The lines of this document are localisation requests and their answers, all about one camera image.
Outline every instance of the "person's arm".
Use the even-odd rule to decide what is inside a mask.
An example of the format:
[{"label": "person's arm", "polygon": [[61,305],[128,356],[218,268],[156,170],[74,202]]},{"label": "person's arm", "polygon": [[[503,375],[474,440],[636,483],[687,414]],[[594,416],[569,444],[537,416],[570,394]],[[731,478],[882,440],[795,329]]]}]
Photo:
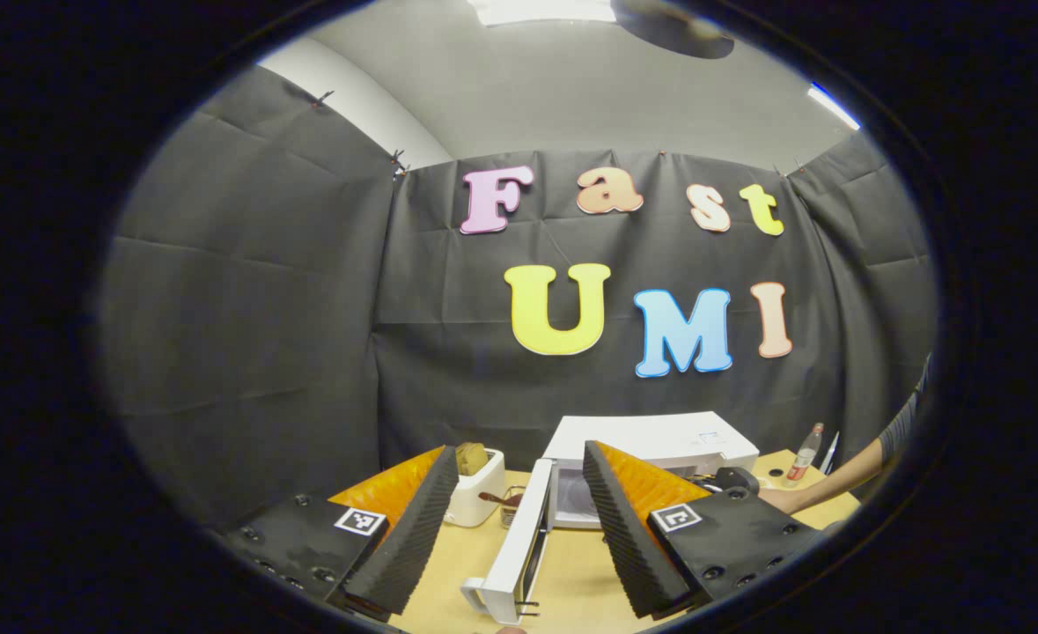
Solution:
[{"label": "person's arm", "polygon": [[832,497],[868,481],[882,470],[882,443],[874,439],[866,449],[851,458],[829,476],[808,489],[762,489],[761,499],[788,515],[831,500]]}]

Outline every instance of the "black curtain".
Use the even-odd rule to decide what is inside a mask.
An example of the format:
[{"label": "black curtain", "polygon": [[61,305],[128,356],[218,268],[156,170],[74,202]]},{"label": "black curtain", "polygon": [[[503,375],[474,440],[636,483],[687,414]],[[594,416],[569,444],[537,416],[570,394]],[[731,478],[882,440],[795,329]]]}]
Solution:
[{"label": "black curtain", "polygon": [[[484,442],[529,469],[566,414],[714,410],[762,452],[825,423],[837,462],[908,394],[934,333],[921,222],[880,153],[852,137],[789,177],[659,153],[529,151],[394,181],[390,158],[313,97],[249,70],[186,120],[133,191],[105,274],[108,391],[141,458],[192,517],[223,525],[284,495],[337,490],[441,443]],[[467,172],[527,165],[498,233],[462,235]],[[577,177],[613,166],[645,203],[588,216]],[[700,229],[712,186],[732,228]],[[739,190],[776,198],[784,233]],[[550,323],[578,320],[571,265],[607,265],[606,325],[572,357],[511,330],[512,266],[549,265]],[[749,286],[780,282],[792,353],[761,358]],[[635,376],[636,293],[690,314],[731,294],[729,369]]]}]

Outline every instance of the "white wall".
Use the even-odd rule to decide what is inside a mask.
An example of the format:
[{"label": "white wall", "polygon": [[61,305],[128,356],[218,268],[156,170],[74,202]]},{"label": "white wall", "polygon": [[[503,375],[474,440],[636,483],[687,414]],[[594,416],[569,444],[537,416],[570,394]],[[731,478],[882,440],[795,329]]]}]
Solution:
[{"label": "white wall", "polygon": [[405,149],[402,165],[416,169],[452,160],[447,149],[405,106],[360,67],[324,44],[301,37],[265,57],[260,64],[312,95],[333,90],[333,95],[324,103],[389,154]]}]

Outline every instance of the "human hand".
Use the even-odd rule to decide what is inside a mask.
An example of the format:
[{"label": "human hand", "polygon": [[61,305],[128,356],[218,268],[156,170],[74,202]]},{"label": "human hand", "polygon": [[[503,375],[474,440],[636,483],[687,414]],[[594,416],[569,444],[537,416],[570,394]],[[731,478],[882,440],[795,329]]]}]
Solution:
[{"label": "human hand", "polygon": [[761,492],[757,494],[765,502],[769,502],[780,508],[781,513],[785,515],[792,515],[799,513],[803,509],[803,497],[801,497],[799,491],[786,491],[783,489],[764,489],[762,487]]}]

